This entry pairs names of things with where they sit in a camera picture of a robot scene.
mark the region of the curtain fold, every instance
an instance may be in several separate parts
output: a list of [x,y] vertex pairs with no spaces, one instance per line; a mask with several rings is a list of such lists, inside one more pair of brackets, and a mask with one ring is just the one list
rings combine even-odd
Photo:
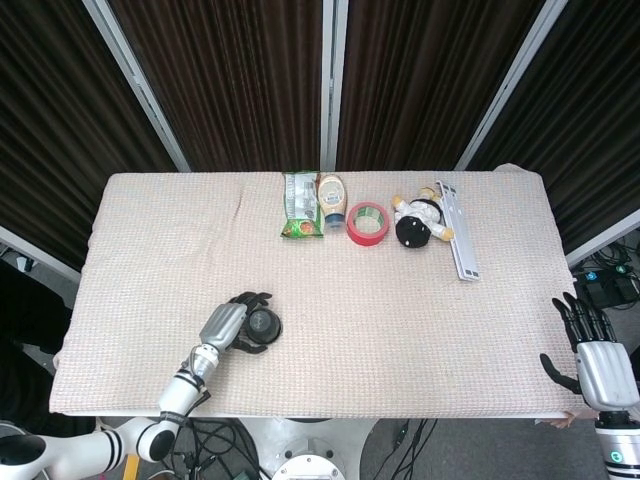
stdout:
[[540,173],[566,252],[640,209],[639,18],[569,2],[469,165]]
[[543,3],[350,0],[336,169],[453,169]]
[[0,225],[80,269],[113,173],[175,168],[80,0],[0,2]]
[[322,1],[111,6],[194,170],[319,168]]

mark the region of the table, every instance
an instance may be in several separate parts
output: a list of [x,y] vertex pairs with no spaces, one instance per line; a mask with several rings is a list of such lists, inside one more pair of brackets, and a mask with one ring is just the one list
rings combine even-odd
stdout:
[[346,234],[280,237],[280,173],[119,174],[89,242],[50,406],[152,415],[214,308],[274,295],[281,338],[225,354],[198,415],[545,416],[582,400],[551,298],[573,291],[541,178],[525,171],[345,172],[349,204],[457,187],[482,276],[458,279],[448,244],[366,248]]

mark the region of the red tape roll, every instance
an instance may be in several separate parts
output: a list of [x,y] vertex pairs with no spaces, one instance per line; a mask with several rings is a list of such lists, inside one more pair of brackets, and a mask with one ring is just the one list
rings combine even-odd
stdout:
[[[361,217],[368,217],[378,223],[380,228],[372,233],[362,232],[356,227],[356,220]],[[349,212],[347,217],[347,233],[349,238],[358,245],[371,247],[382,241],[389,231],[389,215],[384,207],[372,202],[362,202],[357,204]]]

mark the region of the snack package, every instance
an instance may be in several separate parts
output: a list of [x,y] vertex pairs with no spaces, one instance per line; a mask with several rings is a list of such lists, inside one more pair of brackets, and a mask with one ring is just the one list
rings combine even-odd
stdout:
[[322,237],[322,212],[318,205],[318,172],[284,174],[284,211],[287,238]]

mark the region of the mayonnaise bottle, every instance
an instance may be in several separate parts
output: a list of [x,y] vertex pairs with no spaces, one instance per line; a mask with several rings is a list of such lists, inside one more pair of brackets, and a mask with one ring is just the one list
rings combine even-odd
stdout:
[[337,175],[325,175],[318,186],[318,203],[324,213],[324,223],[329,228],[344,226],[347,209],[347,191]]

